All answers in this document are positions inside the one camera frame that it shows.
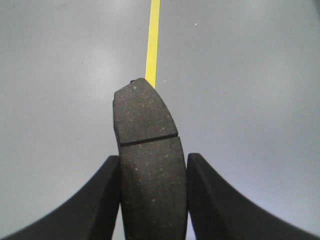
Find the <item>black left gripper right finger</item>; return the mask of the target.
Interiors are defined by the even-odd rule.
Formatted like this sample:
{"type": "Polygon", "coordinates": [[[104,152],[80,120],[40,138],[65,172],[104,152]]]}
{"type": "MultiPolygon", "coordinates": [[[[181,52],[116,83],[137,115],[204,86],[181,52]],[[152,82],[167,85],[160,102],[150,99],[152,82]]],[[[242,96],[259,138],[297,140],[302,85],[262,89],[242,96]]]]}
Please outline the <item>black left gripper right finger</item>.
{"type": "Polygon", "coordinates": [[[198,240],[318,239],[243,196],[199,153],[188,155],[187,198],[198,240]]]}

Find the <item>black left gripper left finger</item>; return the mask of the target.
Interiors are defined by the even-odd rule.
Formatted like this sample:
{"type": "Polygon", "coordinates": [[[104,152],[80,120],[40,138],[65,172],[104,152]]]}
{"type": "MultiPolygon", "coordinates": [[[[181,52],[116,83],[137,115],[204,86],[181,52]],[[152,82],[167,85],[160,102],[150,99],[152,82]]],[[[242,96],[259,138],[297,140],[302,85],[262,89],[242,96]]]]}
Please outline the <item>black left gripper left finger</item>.
{"type": "Polygon", "coordinates": [[[120,204],[120,161],[109,156],[69,200],[8,240],[110,240],[120,204]]]}

